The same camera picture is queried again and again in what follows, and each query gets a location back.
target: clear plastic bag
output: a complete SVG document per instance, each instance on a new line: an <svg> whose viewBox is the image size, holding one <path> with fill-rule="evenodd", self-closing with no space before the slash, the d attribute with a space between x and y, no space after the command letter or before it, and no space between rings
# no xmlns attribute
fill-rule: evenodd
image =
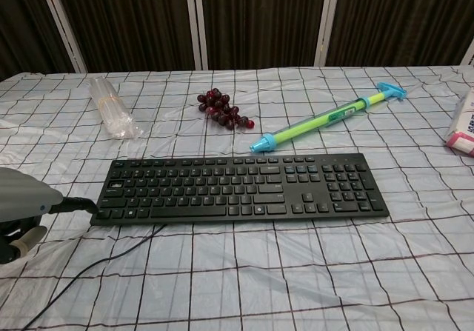
<svg viewBox="0 0 474 331"><path fill-rule="evenodd" d="M137 138L143 133L107 79L92 78L90 96L101 113L105 128L113 138Z"/></svg>

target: keyboard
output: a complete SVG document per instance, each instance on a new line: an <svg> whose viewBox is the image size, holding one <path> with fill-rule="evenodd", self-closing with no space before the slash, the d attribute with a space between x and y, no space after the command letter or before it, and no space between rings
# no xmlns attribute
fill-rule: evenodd
<svg viewBox="0 0 474 331"><path fill-rule="evenodd" d="M356 154L115 160L92 225L388 216Z"/></svg>

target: green water gun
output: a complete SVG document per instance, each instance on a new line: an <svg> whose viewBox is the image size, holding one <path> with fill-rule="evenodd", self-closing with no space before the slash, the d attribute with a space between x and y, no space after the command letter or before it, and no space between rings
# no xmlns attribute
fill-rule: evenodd
<svg viewBox="0 0 474 331"><path fill-rule="evenodd" d="M367 109L370 105L374 105L379 101L383 101L392 96L400 100L407 97L406 90L388 83L378 83L377 89L381 92L374 96L356 99L355 101L351 101L341 107L336 107L333 110L329 110L325 113L313 116L312 118L307 118L303 121L297 122L289 127L285 127L282 130L274 133L266 133L260 138L260 140L250 146L250 150L252 153L273 151L277 144L288 141L298 135L319 127L335 124L336 122L351 116L356 111Z"/></svg>

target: curtain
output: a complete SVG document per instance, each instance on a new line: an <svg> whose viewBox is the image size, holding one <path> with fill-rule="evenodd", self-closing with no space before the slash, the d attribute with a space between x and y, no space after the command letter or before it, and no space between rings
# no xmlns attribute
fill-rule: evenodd
<svg viewBox="0 0 474 331"><path fill-rule="evenodd" d="M0 26L0 81L74 71L46 0L0 0Z"/></svg>
<svg viewBox="0 0 474 331"><path fill-rule="evenodd" d="M324 0L203 0L210 69L312 66Z"/></svg>
<svg viewBox="0 0 474 331"><path fill-rule="evenodd" d="M338 0L328 66L459 64L474 0Z"/></svg>
<svg viewBox="0 0 474 331"><path fill-rule="evenodd" d="M186 0L62 0L89 72L192 70Z"/></svg>

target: grapes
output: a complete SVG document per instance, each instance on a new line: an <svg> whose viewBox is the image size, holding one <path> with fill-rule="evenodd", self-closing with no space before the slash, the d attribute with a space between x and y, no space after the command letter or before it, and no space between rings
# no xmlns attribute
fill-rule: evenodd
<svg viewBox="0 0 474 331"><path fill-rule="evenodd" d="M224 94L224 95L221 97L221 101L222 101L224 104L227 104L227 103L230 101L230 97L229 97L227 94Z"/></svg>
<svg viewBox="0 0 474 331"><path fill-rule="evenodd" d="M228 130L234 130L234 120L232 119L229 119L229 121L225 124L225 127L228 129Z"/></svg>
<svg viewBox="0 0 474 331"><path fill-rule="evenodd" d="M213 121L217 121L228 130L234 130L235 126L252 129L255 123L246 116L238 114L239 108L229 105L230 97L222 94L219 89L208 90L206 95L198 95L199 111L205 112Z"/></svg>

